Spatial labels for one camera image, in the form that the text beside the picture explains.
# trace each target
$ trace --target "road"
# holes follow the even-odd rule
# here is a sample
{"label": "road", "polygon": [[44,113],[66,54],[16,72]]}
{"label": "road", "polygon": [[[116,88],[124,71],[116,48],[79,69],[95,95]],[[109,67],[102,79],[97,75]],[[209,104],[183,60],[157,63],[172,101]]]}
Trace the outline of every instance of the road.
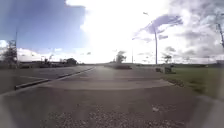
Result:
{"label": "road", "polygon": [[63,75],[77,73],[90,68],[91,66],[76,66],[65,68],[0,70],[0,94],[13,91],[15,86],[44,80],[54,80]]}
{"label": "road", "polygon": [[4,128],[184,128],[197,104],[152,70],[106,67],[0,99]]}

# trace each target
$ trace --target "tree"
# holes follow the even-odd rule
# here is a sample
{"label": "tree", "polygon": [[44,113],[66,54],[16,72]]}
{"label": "tree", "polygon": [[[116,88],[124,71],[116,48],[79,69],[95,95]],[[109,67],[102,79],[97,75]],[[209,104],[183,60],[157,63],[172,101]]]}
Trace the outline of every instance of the tree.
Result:
{"label": "tree", "polygon": [[15,41],[8,41],[7,49],[3,53],[3,60],[9,64],[10,68],[13,64],[17,63],[17,49]]}
{"label": "tree", "polygon": [[125,51],[119,51],[117,53],[117,56],[116,56],[117,63],[122,63],[126,59],[126,57],[124,56],[124,53],[125,53]]}
{"label": "tree", "polygon": [[73,58],[69,58],[66,60],[66,63],[69,65],[76,65],[77,64],[77,60],[73,59]]}
{"label": "tree", "polygon": [[167,64],[168,62],[171,61],[172,56],[170,56],[170,55],[164,55],[164,59],[165,59],[165,63]]}

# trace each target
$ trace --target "cloud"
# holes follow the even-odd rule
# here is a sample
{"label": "cloud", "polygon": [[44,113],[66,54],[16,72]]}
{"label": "cloud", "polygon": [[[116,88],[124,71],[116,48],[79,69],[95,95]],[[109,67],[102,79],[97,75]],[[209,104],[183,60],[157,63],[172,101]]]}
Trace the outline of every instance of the cloud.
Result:
{"label": "cloud", "polygon": [[176,50],[173,47],[171,47],[171,46],[166,47],[166,51],[168,51],[168,52],[176,52]]}
{"label": "cloud", "polygon": [[[221,12],[220,10],[224,10],[224,1],[158,0],[154,3],[141,0],[136,3],[125,2],[118,0],[106,2],[104,0],[66,0],[66,4],[69,6],[81,5],[88,9],[89,14],[81,28],[89,34],[91,46],[129,47],[129,39],[133,38],[134,32],[138,32],[147,24],[150,25],[149,21],[155,19],[153,24],[158,31],[163,32],[164,38],[168,37],[158,41],[158,56],[160,57],[158,59],[161,59],[164,52],[172,53],[176,58],[180,58],[178,59],[180,62],[181,58],[184,61],[183,58],[187,56],[203,58],[207,55],[223,54],[220,35],[216,30],[215,23],[224,23],[222,18],[216,19],[216,14]],[[142,12],[148,12],[149,17],[143,15]],[[139,41],[139,45],[147,41],[149,42],[147,50],[155,51],[152,34],[144,31],[139,34],[139,37],[136,37],[135,41]],[[144,50],[144,46],[134,46],[135,54],[144,55],[147,50]]]}
{"label": "cloud", "polygon": [[91,52],[87,52],[87,55],[91,55],[92,53]]}
{"label": "cloud", "polygon": [[6,40],[0,40],[0,48],[5,48],[8,45]]}
{"label": "cloud", "polygon": [[54,51],[55,52],[60,52],[60,51],[62,51],[62,49],[61,48],[55,48]]}

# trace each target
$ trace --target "sky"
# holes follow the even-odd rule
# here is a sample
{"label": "sky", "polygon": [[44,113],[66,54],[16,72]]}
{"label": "sky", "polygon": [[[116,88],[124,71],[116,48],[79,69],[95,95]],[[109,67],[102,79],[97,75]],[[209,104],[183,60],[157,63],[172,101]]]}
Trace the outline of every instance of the sky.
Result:
{"label": "sky", "polygon": [[182,24],[158,26],[165,30],[158,36],[168,37],[158,40],[159,63],[165,54],[176,63],[212,63],[224,59],[216,26],[223,9],[222,0],[0,0],[0,54],[17,30],[21,61],[53,54],[53,61],[103,63],[124,51],[126,62],[133,54],[135,63],[151,64],[155,40],[146,26],[173,15]]}

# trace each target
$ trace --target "white cloud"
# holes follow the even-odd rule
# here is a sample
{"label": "white cloud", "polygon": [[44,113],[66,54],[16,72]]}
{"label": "white cloud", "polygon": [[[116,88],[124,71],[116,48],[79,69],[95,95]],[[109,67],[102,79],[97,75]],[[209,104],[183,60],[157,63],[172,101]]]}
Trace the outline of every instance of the white cloud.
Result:
{"label": "white cloud", "polygon": [[62,49],[61,48],[55,48],[54,51],[55,52],[60,52],[60,51],[62,51]]}
{"label": "white cloud", "polygon": [[4,48],[8,45],[6,40],[0,40],[0,48]]}

